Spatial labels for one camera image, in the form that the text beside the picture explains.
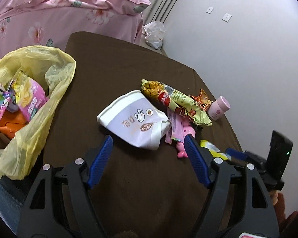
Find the orange snack package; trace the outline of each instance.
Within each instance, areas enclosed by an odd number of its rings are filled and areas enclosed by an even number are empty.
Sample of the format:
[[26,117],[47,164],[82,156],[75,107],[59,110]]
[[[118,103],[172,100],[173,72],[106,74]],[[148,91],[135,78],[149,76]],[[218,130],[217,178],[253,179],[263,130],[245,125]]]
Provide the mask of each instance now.
[[9,139],[13,139],[15,133],[27,125],[27,120],[20,110],[11,113],[6,110],[0,120],[0,132],[5,134]]
[[198,95],[197,97],[190,95],[190,97],[193,98],[195,101],[199,102],[201,110],[204,110],[205,112],[209,109],[210,105],[213,102],[208,99],[207,93],[202,88],[200,90],[200,95]]

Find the pink floral blanket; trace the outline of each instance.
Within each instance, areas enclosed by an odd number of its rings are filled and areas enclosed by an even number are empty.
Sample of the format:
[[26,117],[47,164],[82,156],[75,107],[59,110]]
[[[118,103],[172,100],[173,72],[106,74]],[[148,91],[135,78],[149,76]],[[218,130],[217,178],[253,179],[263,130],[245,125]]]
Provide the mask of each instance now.
[[78,31],[138,44],[141,12],[149,5],[148,0],[0,0],[0,59],[30,45],[64,50]]

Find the fabric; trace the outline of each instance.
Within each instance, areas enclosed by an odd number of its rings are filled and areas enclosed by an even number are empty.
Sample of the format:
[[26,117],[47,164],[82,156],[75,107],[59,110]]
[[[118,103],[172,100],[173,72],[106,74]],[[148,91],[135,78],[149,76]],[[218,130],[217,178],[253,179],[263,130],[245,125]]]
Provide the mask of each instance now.
[[[41,154],[32,168],[30,175],[21,181],[10,180],[6,176],[0,179],[0,215],[14,233],[17,232],[21,209],[32,183],[41,169],[42,162],[43,155]],[[4,228],[8,229],[8,227],[2,225],[0,221],[0,238],[16,237],[12,234],[10,235],[10,232]]]
[[70,34],[98,33],[139,43],[148,0],[0,0],[0,59],[30,45],[65,49]]
[[[185,93],[203,88],[215,100],[197,73],[147,48],[92,33],[74,33],[65,51],[76,60],[74,79],[56,109],[45,145],[44,163],[64,166],[83,157],[106,134],[114,148],[100,184],[90,192],[92,203],[109,236],[133,231],[141,238],[187,238],[208,194],[188,159],[177,159],[177,149],[164,142],[156,151],[135,148],[97,124],[97,115],[119,96],[140,89],[141,79],[159,80]],[[166,113],[155,100],[151,103]],[[196,133],[220,150],[241,150],[226,117]],[[65,206],[75,226],[69,195]],[[223,216],[227,224],[232,190]]]

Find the pink cup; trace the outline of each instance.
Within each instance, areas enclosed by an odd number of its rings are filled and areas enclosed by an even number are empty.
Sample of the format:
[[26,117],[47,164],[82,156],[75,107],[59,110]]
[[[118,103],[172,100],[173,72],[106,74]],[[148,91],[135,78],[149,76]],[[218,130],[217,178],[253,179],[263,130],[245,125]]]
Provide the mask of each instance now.
[[225,97],[220,96],[216,101],[214,101],[210,108],[208,109],[208,115],[213,119],[219,119],[224,113],[231,108],[229,102]]

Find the light switch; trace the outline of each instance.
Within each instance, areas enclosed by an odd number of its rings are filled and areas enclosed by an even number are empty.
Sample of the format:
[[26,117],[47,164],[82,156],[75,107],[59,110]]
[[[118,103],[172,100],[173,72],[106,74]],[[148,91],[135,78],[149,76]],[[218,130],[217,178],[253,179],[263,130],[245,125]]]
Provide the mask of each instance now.
[[230,18],[232,17],[232,15],[231,14],[228,14],[228,13],[226,13],[225,15],[224,15],[224,17],[223,17],[223,19],[222,20],[224,20],[224,21],[226,21],[226,22],[228,22],[229,20],[230,20]]
[[207,13],[209,13],[209,14],[211,14],[211,12],[213,11],[213,7],[209,7],[209,8],[207,8]]

